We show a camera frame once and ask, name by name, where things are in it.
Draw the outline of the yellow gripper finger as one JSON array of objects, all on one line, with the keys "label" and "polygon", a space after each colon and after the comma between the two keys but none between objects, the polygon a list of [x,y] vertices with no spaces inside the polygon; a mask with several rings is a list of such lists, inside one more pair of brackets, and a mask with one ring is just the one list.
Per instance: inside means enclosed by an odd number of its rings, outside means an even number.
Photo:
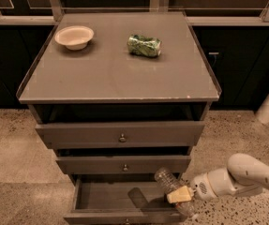
[{"label": "yellow gripper finger", "polygon": [[182,186],[175,191],[167,195],[167,200],[169,203],[183,203],[189,202],[194,196],[194,191],[191,187]]}]

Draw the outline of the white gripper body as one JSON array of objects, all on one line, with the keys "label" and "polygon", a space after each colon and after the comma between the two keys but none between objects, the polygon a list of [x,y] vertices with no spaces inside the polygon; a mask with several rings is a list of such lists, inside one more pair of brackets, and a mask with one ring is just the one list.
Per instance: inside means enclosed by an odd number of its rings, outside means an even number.
[{"label": "white gripper body", "polygon": [[196,199],[209,201],[217,196],[211,187],[208,172],[195,176],[190,181],[190,186],[194,191]]}]

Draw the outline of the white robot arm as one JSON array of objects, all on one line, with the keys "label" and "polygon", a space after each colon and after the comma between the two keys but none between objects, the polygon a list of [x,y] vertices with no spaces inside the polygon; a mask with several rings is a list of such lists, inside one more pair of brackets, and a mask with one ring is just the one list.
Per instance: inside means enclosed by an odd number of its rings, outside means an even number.
[{"label": "white robot arm", "polygon": [[229,157],[227,166],[203,173],[167,195],[169,203],[190,202],[193,198],[208,201],[231,195],[255,196],[269,190],[269,166],[247,154]]}]

